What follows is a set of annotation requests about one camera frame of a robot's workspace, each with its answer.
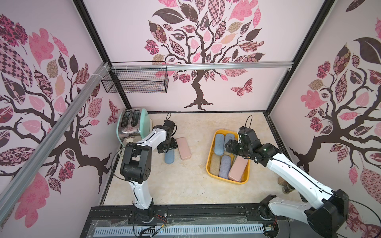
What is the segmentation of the blue glasses case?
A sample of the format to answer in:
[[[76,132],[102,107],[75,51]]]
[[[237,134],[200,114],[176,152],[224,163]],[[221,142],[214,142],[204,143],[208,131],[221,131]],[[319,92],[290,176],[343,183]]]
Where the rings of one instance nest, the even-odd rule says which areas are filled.
[[[174,150],[168,150],[165,153],[164,161],[166,164],[172,164],[174,162],[175,155],[174,155]]]
[[[228,133],[225,135],[225,138],[224,138],[224,147],[226,147],[226,145],[229,143],[230,140],[235,140],[235,135],[232,134],[232,133]]]
[[[224,142],[225,142],[225,135],[220,133],[215,135],[215,142],[214,142],[215,155],[222,156],[224,154]]]

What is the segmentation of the pink glasses case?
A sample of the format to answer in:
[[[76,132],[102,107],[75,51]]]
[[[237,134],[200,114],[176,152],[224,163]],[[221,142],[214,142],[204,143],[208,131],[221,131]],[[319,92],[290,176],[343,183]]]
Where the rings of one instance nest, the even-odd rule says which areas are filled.
[[[186,138],[180,137],[176,139],[179,155],[181,160],[188,160],[191,158],[191,150],[189,148]]]
[[[247,164],[248,164],[247,159],[241,156],[238,156],[228,173],[228,178],[230,180],[240,182]]]

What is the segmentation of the lavender glasses case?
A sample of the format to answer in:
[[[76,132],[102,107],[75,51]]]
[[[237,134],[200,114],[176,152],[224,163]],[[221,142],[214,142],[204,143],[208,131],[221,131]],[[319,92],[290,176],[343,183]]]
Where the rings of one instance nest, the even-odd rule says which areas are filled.
[[[231,157],[228,155],[223,155],[221,157],[221,162],[220,162],[220,168],[219,168],[219,174],[218,176],[223,179],[229,179],[228,174],[231,169]]]

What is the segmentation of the yellow plastic storage tray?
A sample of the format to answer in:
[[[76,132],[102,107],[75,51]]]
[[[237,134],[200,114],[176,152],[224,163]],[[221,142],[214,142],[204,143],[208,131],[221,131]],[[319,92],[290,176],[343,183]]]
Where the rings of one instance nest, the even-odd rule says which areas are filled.
[[[209,150],[209,154],[208,154],[208,158],[207,158],[207,162],[206,162],[206,172],[209,176],[211,176],[212,178],[214,179],[217,179],[217,180],[220,180],[220,181],[224,181],[224,182],[228,182],[228,183],[232,183],[232,184],[236,184],[236,185],[243,185],[245,183],[247,183],[249,181],[249,178],[250,178],[250,162],[247,163],[246,167],[245,167],[245,170],[243,171],[243,174],[242,174],[242,177],[241,177],[241,180],[240,181],[235,181],[235,180],[231,180],[231,179],[228,179],[228,178],[222,178],[222,177],[219,177],[218,175],[215,175],[213,174],[210,169],[211,169],[211,166],[213,165],[213,162],[212,162],[212,157],[213,157],[213,154],[214,154],[214,149],[215,149],[215,142],[216,142],[216,137],[218,134],[222,134],[222,135],[227,135],[227,134],[233,134],[234,135],[234,138],[236,140],[239,139],[239,135],[234,132],[234,131],[229,131],[229,130],[224,130],[224,129],[219,129],[217,130],[215,133],[214,133],[214,136],[213,136],[213,139],[212,139],[212,142],[211,142],[211,146],[210,146],[210,150]]]

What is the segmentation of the tan glasses case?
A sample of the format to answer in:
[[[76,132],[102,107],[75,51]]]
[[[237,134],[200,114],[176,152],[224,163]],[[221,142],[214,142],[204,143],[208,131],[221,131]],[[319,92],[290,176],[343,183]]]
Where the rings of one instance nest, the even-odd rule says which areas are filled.
[[[221,156],[213,153],[210,159],[209,172],[214,176],[218,176],[219,170],[220,170],[220,164],[221,164]]]

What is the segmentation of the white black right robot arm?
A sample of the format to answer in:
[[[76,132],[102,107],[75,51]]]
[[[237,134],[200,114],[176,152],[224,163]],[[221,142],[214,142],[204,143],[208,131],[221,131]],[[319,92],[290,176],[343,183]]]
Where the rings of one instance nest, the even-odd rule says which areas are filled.
[[[261,144],[257,141],[247,144],[229,140],[225,148],[228,152],[251,159],[275,172],[306,199],[306,202],[298,203],[269,196],[267,207],[273,215],[306,223],[324,238],[337,236],[337,231],[348,218],[349,196],[346,192],[333,190],[320,183],[270,143]]]

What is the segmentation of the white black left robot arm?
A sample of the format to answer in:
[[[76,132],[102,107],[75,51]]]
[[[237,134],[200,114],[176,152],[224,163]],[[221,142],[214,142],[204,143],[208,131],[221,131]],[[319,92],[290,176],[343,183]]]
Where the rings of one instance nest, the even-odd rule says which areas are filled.
[[[177,149],[173,137],[176,130],[174,122],[165,120],[163,125],[154,126],[148,136],[125,147],[120,174],[131,184],[135,196],[134,206],[140,211],[149,211],[153,206],[146,182],[151,173],[152,152],[157,150],[161,154]]]

